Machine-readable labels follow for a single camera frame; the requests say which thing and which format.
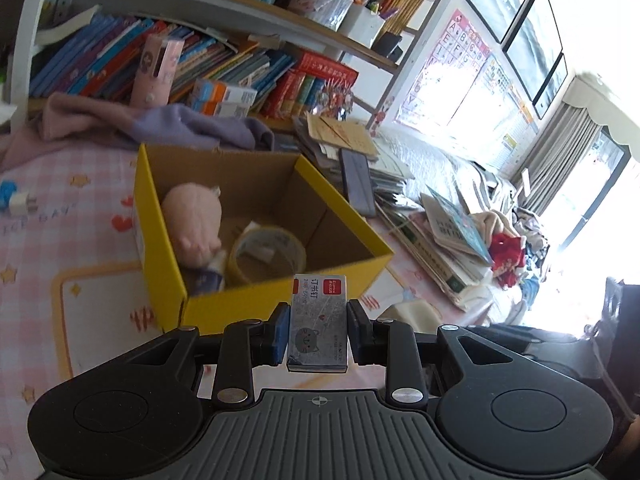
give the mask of window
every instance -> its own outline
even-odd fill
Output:
[[[542,215],[552,243],[559,244],[559,251],[567,248],[590,220],[630,158],[629,148],[616,143],[604,126],[589,153],[576,165]]]

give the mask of cat illustration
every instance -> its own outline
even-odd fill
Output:
[[[310,328],[301,328],[296,333],[296,348],[301,354],[308,354],[309,352],[318,352],[318,330],[312,330]]]

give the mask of red label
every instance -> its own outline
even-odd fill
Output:
[[[323,280],[322,292],[330,296],[342,294],[342,282],[340,280]]]

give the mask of open cardboard box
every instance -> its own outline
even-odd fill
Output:
[[[163,330],[195,325],[221,333],[229,323],[267,319],[290,303],[292,276],[190,298],[166,232],[160,204],[178,184],[220,186],[220,238],[229,251],[250,221],[289,230],[306,249],[306,270],[346,276],[348,298],[361,296],[392,250],[304,156],[290,153],[205,152],[141,146],[134,186],[136,242],[149,297]]]

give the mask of purple blanket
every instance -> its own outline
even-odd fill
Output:
[[[61,150],[78,139],[133,150],[143,142],[202,150],[273,150],[274,144],[272,131],[257,119],[210,117],[180,104],[141,110],[55,93],[40,117],[12,132],[4,156],[0,155],[0,171]]]

